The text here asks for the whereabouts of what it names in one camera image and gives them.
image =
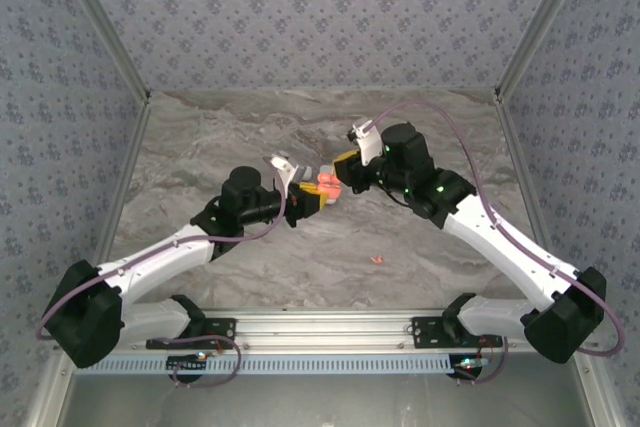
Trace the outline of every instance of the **gray marble floor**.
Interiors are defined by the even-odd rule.
[[[154,93],[151,115],[111,257],[161,240],[220,191],[229,172],[286,150],[319,167],[351,148],[353,122],[399,101],[428,97],[467,135],[496,209],[530,233],[513,165],[489,96],[448,91],[318,90]],[[456,138],[435,112],[412,107],[383,121],[408,120],[426,136],[436,164],[471,179]],[[252,226],[254,232],[263,226]],[[382,255],[374,264],[371,256]],[[473,249],[391,202],[380,191],[339,201],[291,229],[241,244],[179,275],[145,300],[174,293],[202,307],[443,307],[461,292],[521,297]]]

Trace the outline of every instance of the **marble surface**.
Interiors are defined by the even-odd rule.
[[[111,258],[172,234],[220,191],[229,172],[251,165],[271,182],[262,156],[286,150],[319,167],[351,148],[353,122],[394,103],[428,97],[460,124],[496,209],[530,228],[489,95],[418,90],[275,90],[154,93]],[[439,115],[413,107],[385,119],[408,120],[425,134],[436,165],[471,179],[456,138]],[[248,232],[262,229],[251,226]],[[371,256],[382,255],[375,264]],[[498,269],[462,241],[395,205],[381,191],[353,195],[291,229],[241,244],[222,258],[149,293],[183,293],[202,307],[444,307],[462,292],[521,297]]]

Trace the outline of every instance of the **patterned wallpaper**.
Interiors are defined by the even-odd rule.
[[[101,0],[151,90],[492,86],[540,0]]]
[[[640,425],[640,0],[567,0],[508,104],[555,249],[607,276]]]
[[[0,425],[47,359],[34,328],[91,258],[137,115],[76,0],[0,0]]]

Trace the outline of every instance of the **orange object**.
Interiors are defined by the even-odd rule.
[[[320,173],[318,174],[318,192],[327,194],[330,200],[336,200],[342,193],[340,180],[335,174]]]

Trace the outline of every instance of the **metal bracket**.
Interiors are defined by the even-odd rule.
[[[476,337],[467,332],[454,339],[445,331],[442,317],[413,317],[411,327],[416,349],[502,347],[502,337],[496,335]]]
[[[202,330],[199,335],[221,335],[231,340],[236,338],[236,327],[238,322],[234,318],[205,318],[202,320]],[[204,340],[192,342],[190,344],[171,344],[157,340],[148,340],[146,345],[148,350],[231,350],[233,347],[226,342],[216,342],[215,340]]]

